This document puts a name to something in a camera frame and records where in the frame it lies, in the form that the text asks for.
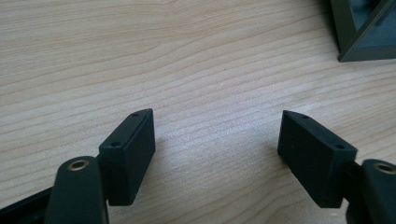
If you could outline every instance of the light wood tabletop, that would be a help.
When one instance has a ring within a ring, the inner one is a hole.
[[[326,0],[0,2],[0,208],[131,113],[156,152],[110,223],[346,223],[276,153],[282,110],[396,163],[396,61],[339,63]]]

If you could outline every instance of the screw hole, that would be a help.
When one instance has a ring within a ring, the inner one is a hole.
[[[386,165],[385,163],[376,163],[375,168],[382,173],[396,175],[396,170],[393,167]]]
[[[120,142],[113,142],[113,143],[111,143],[111,146],[113,146],[113,147],[120,147],[120,146],[121,146],[121,143],[120,143]]]
[[[67,168],[71,171],[79,171],[87,167],[89,164],[89,161],[73,161]]]
[[[335,145],[335,146],[340,148],[340,149],[344,149],[345,148],[343,145]]]

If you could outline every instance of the black plastic part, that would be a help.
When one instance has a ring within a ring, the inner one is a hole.
[[[332,0],[340,62],[396,58],[395,0]]]
[[[361,167],[356,162],[346,169],[340,192],[349,201],[346,210],[348,224],[373,224],[361,192]]]
[[[361,191],[373,223],[396,223],[396,166],[367,160],[361,169]]]
[[[339,189],[356,148],[308,116],[284,111],[277,152],[317,205],[341,206]]]
[[[98,160],[110,205],[131,205],[155,152],[152,109],[126,118],[99,146]]]
[[[0,223],[43,223],[51,188],[0,210]]]
[[[78,157],[58,169],[49,198],[46,224],[108,223],[99,163]]]

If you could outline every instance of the black plastic clamp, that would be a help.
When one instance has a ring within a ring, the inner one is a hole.
[[[0,210],[0,223],[108,223],[109,205],[134,202],[155,152],[152,109],[134,112],[99,146],[99,155],[61,165],[52,188]]]

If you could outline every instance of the black plastic jaw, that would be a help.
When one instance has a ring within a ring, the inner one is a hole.
[[[357,149],[306,115],[284,111],[278,154],[323,208],[349,201],[349,224],[396,223],[396,166],[354,162]]]
[[[108,203],[131,205],[155,152],[152,109],[134,112],[99,146]]]
[[[277,152],[320,207],[340,207],[344,170],[357,151],[308,116],[283,112]]]

